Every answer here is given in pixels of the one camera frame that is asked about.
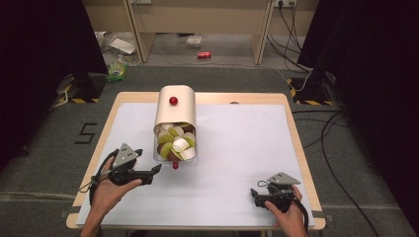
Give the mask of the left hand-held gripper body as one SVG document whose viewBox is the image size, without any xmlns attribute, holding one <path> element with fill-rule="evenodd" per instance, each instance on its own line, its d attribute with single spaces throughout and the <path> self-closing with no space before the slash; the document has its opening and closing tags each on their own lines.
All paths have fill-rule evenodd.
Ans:
<svg viewBox="0 0 419 237">
<path fill-rule="evenodd" d="M 137 158 L 134 150 L 123 143 L 112 162 L 109 180 L 114 185 L 123 186 L 133 180 L 141 179 L 143 173 L 134 170 Z"/>
</svg>

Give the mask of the person's left hand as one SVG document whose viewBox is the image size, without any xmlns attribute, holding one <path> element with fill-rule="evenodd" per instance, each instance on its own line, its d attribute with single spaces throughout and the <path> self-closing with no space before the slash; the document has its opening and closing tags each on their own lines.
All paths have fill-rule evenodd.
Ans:
<svg viewBox="0 0 419 237">
<path fill-rule="evenodd" d="M 133 180 L 122 186 L 113 184 L 109 179 L 101 181 L 94 193 L 90 214 L 105 216 L 125 194 L 141 184 L 141 179 Z"/>
</svg>

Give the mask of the beige desk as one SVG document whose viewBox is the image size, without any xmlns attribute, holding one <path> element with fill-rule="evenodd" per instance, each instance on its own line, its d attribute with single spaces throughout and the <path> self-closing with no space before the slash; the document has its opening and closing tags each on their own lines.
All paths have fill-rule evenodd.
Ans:
<svg viewBox="0 0 419 237">
<path fill-rule="evenodd" d="M 82 0 L 96 32 L 130 32 L 139 61 L 148 60 L 158 33 L 245 35 L 253 61 L 262 62 L 266 37 L 285 36 L 291 26 L 304 37 L 319 0 Z"/>
</svg>

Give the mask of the clear plastic bags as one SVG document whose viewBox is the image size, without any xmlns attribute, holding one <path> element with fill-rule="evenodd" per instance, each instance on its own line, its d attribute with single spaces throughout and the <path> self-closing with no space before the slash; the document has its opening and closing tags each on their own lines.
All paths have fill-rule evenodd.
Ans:
<svg viewBox="0 0 419 237">
<path fill-rule="evenodd" d="M 136 66 L 139 63 L 132 33 L 96 32 L 95 36 L 107 65 L 118 62 Z"/>
</svg>

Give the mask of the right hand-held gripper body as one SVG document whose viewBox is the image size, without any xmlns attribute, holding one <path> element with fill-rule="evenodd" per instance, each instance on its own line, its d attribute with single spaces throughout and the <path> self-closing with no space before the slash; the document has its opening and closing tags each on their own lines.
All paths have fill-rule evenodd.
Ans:
<svg viewBox="0 0 419 237">
<path fill-rule="evenodd" d="M 268 178 L 267 182 L 268 201 L 280 211 L 288 211 L 294 200 L 293 185 L 299 185 L 300 181 L 284 172 L 279 172 Z"/>
</svg>

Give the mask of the green snack packet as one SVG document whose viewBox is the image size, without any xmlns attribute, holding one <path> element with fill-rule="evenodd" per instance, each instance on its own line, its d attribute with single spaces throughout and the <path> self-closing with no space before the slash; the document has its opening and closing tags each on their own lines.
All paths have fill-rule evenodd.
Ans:
<svg viewBox="0 0 419 237">
<path fill-rule="evenodd" d="M 114 62 L 110 65 L 106 79 L 108 81 L 122 81 L 126 78 L 126 65 Z"/>
</svg>

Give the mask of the black curtain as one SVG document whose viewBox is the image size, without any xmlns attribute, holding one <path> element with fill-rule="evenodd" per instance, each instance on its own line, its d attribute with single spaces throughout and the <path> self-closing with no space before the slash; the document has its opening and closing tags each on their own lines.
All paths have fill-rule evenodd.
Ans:
<svg viewBox="0 0 419 237">
<path fill-rule="evenodd" d="M 331 72 L 419 237 L 419 0 L 318 0 L 299 63 Z"/>
<path fill-rule="evenodd" d="M 106 71 L 82 0 L 0 0 L 0 171 L 30 141 L 65 76 Z"/>
</svg>

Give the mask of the clear plastic box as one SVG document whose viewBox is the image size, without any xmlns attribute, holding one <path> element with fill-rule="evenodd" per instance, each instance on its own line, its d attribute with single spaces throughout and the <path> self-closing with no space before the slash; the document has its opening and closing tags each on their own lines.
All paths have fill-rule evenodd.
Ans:
<svg viewBox="0 0 419 237">
<path fill-rule="evenodd" d="M 189 36 L 186 41 L 187 48 L 200 48 L 203 45 L 203 38 L 201 36 Z"/>
</svg>

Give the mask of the person's right hand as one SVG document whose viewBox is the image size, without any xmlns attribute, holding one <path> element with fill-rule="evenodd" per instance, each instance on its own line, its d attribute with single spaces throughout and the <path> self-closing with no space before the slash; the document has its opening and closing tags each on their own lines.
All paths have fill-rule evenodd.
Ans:
<svg viewBox="0 0 419 237">
<path fill-rule="evenodd" d="M 275 228 L 291 229 L 292 227 L 296 227 L 305 229 L 302 211 L 295 203 L 290 205 L 289 210 L 286 213 L 282 213 L 269 201 L 265 202 L 265 206 L 276 218 L 276 222 L 274 223 Z"/>
</svg>

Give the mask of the black stand base striped tape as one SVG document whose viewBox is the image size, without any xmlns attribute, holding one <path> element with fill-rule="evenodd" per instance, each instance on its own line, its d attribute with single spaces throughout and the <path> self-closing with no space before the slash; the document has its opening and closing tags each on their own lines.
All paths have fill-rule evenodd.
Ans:
<svg viewBox="0 0 419 237">
<path fill-rule="evenodd" d="M 57 88 L 57 101 L 75 104 L 98 103 L 105 83 L 104 74 L 90 73 L 82 78 L 67 75 Z"/>
<path fill-rule="evenodd" d="M 293 102 L 300 105 L 332 106 L 332 100 L 321 85 L 310 85 L 306 78 L 287 79 Z"/>
</svg>

